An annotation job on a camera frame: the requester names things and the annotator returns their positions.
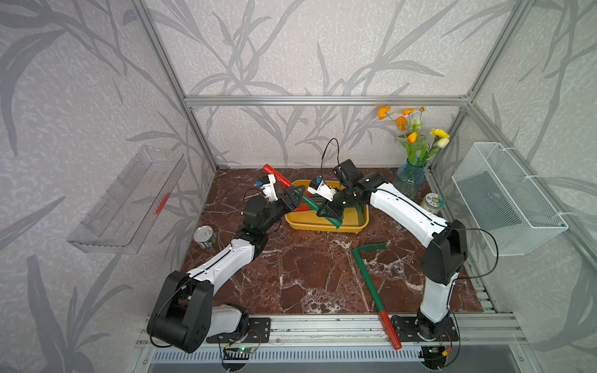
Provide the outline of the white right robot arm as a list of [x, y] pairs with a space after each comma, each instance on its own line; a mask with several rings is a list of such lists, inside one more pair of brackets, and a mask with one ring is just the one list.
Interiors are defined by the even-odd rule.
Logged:
[[308, 191], [324, 199], [318, 216], [341, 220], [345, 209], [370, 205], [406, 228], [426, 248], [421, 259], [424, 293], [414, 324], [421, 339], [440, 337], [448, 326], [453, 288], [467, 258], [465, 226], [424, 210], [387, 178], [377, 173], [364, 175], [351, 160], [336, 166], [334, 175], [341, 190], [330, 187], [322, 177], [310, 181]]

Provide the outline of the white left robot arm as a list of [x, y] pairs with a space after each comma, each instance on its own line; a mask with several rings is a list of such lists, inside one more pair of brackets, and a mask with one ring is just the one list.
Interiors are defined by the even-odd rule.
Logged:
[[193, 353], [209, 337], [239, 338], [249, 332], [249, 316], [235, 306], [215, 306], [218, 290], [264, 250], [267, 231], [301, 205], [304, 186], [290, 187], [276, 200], [255, 195], [245, 205], [243, 224], [230, 243], [186, 273], [175, 270], [164, 281], [146, 332], [155, 347]]

